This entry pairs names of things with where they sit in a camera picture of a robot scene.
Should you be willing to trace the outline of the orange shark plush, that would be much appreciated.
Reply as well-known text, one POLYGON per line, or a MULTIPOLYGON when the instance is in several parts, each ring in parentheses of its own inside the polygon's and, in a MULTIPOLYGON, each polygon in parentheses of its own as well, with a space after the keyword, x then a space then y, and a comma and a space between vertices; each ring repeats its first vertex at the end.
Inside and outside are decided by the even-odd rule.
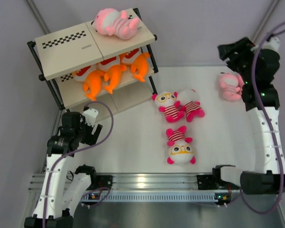
POLYGON ((104 72, 94 64, 74 71, 72 76, 77 82, 83 83, 82 88, 85 96, 92 101, 96 101, 96 97, 102 90, 104 72))
POLYGON ((140 48, 122 53, 120 55, 121 63, 130 68, 133 78, 140 82, 145 82, 145 76, 149 72, 148 58, 151 55, 148 52, 142 52, 140 48))
POLYGON ((97 63, 98 69, 104 72, 104 81, 109 84, 104 87, 109 94, 119 86, 123 72, 127 70, 127 66, 121 63, 120 56, 115 56, 107 60, 97 63))

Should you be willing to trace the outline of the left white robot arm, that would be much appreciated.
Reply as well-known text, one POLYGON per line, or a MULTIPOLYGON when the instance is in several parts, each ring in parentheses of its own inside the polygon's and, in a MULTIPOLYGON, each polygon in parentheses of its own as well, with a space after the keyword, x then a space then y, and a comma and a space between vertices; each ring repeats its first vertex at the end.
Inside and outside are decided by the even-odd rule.
POLYGON ((81 165, 66 189, 66 178, 79 145, 95 145, 102 129, 95 125, 98 111, 66 112, 61 126, 47 142, 47 166, 40 197, 32 216, 25 218, 26 228, 71 228, 74 212, 85 190, 98 184, 95 168, 81 165))

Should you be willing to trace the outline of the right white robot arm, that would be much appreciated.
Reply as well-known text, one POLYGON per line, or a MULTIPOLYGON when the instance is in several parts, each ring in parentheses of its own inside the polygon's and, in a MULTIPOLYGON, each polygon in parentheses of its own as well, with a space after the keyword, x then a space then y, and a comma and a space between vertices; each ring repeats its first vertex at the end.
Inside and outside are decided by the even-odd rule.
POLYGON ((278 123, 280 102, 272 84, 280 67, 278 47, 277 38, 263 45, 256 61, 255 79, 252 79, 257 46, 249 38, 218 46, 219 58, 244 81, 242 99, 251 121, 256 159, 253 171, 234 165, 217 165, 212 170, 212 183, 216 188, 233 184, 247 195, 285 192, 285 158, 278 123))

